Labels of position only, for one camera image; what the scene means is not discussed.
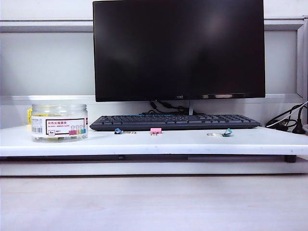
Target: monitor screen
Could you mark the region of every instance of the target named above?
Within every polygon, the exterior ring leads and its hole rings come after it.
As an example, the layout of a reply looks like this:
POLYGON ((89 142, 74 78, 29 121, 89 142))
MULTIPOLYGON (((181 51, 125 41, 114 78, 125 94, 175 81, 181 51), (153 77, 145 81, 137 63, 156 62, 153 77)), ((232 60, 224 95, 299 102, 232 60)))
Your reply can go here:
POLYGON ((263 0, 93 2, 96 101, 265 96, 263 0))

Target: yellow clip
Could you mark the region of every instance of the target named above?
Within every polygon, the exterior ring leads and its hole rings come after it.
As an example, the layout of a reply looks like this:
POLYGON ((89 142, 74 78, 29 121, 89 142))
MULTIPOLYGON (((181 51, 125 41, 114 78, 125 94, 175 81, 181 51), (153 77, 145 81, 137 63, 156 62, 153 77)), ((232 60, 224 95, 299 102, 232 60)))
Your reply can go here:
POLYGON ((28 124, 31 124, 31 114, 32 114, 32 108, 29 108, 27 110, 28 124))

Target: white wall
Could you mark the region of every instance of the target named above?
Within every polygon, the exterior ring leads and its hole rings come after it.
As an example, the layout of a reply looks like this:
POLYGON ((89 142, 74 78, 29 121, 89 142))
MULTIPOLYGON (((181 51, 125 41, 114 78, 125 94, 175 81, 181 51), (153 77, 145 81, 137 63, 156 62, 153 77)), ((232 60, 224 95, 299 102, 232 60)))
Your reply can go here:
MULTIPOLYGON (((92 19, 92 0, 1 0, 1 20, 92 19)), ((265 17, 308 15, 307 0, 264 0, 265 17)))

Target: desk surface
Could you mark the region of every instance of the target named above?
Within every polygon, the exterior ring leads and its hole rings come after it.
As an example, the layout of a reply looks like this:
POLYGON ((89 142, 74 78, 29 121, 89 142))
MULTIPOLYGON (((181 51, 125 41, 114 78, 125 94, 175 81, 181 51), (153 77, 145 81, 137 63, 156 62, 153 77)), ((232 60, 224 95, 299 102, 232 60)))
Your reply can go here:
POLYGON ((98 154, 279 154, 307 155, 308 136, 269 128, 235 129, 230 137, 207 136, 223 130, 147 131, 115 135, 89 131, 74 142, 34 142, 30 126, 0 130, 0 156, 98 154))
POLYGON ((0 179, 10 231, 306 231, 308 175, 0 179))

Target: shelf leg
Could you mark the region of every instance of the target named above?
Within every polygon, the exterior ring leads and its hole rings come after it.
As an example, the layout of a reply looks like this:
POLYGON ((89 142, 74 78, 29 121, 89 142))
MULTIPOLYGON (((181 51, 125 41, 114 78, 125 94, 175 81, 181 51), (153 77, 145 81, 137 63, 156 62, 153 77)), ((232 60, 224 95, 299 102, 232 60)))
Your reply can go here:
POLYGON ((295 163, 296 155, 284 155, 284 161, 287 163, 295 163))

